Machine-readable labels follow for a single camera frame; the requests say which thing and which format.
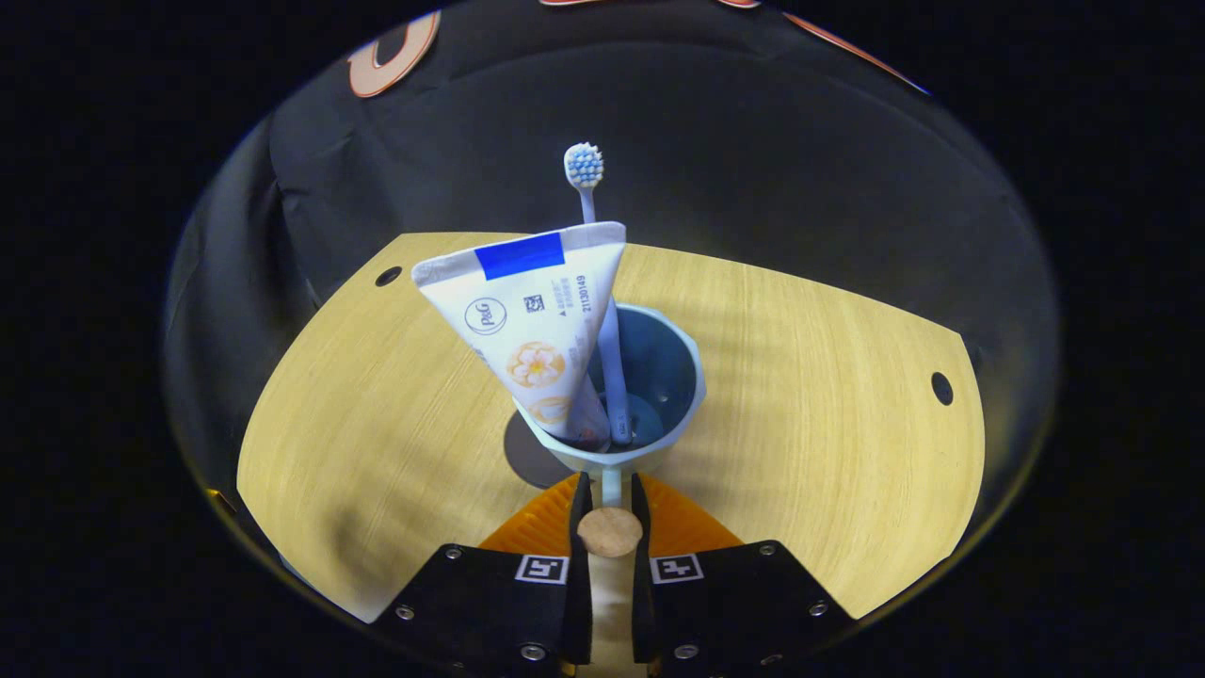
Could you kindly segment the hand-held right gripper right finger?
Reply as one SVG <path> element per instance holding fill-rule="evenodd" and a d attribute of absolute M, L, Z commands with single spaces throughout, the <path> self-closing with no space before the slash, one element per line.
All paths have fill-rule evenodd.
<path fill-rule="evenodd" d="M 786 677 L 858 627 L 775 540 L 742 541 L 649 474 L 631 479 L 642 524 L 633 658 L 649 677 Z"/>

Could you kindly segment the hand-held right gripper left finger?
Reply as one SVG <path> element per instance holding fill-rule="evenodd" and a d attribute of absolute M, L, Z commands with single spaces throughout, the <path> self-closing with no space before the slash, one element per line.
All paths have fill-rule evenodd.
<path fill-rule="evenodd" d="M 575 677 L 590 662 L 590 573 L 578 537 L 588 476 L 556 482 L 480 546 L 439 546 L 375 635 L 453 677 Z"/>

